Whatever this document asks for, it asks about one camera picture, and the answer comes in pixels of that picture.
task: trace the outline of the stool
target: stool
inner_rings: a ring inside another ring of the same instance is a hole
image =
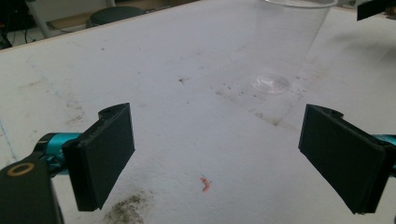
[[[122,21],[143,14],[145,14],[145,11],[138,7],[107,7],[94,12],[87,22],[87,27],[104,25],[114,21]]]

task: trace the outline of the black rubber pad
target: black rubber pad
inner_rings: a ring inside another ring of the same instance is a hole
[[[99,112],[99,120],[63,146],[79,211],[102,208],[134,153],[129,104]]]
[[[299,149],[352,213],[374,213],[396,159],[396,147],[377,140],[329,108],[307,105]]]

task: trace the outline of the white table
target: white table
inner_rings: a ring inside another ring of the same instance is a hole
[[[393,223],[394,179],[375,214],[354,216],[297,146],[308,103],[396,133],[396,22],[332,9],[291,90],[254,97],[253,12],[254,0],[203,0],[2,50],[0,164],[130,102],[136,152],[103,210],[78,212],[68,176],[53,179],[66,223],[111,223],[134,195],[131,223]]]

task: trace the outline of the blue anodized part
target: blue anodized part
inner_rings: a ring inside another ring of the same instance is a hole
[[[388,142],[393,144],[394,146],[396,146],[396,138],[394,137],[394,135],[388,135],[388,134],[374,134],[373,137],[375,137],[378,140],[384,141],[384,142]],[[396,164],[393,165],[393,171],[396,171]],[[393,177],[396,177],[396,174],[393,172],[392,174],[390,174]]]
[[[49,163],[50,171],[62,171],[65,167],[62,145],[72,139],[78,138],[80,133],[57,133],[48,142],[46,155],[43,157]],[[66,170],[60,173],[67,175]]]

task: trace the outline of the clear plastic cup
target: clear plastic cup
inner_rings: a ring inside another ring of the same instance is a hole
[[[260,64],[250,80],[258,91],[280,94],[297,76],[321,24],[337,0],[257,0],[252,60]]]

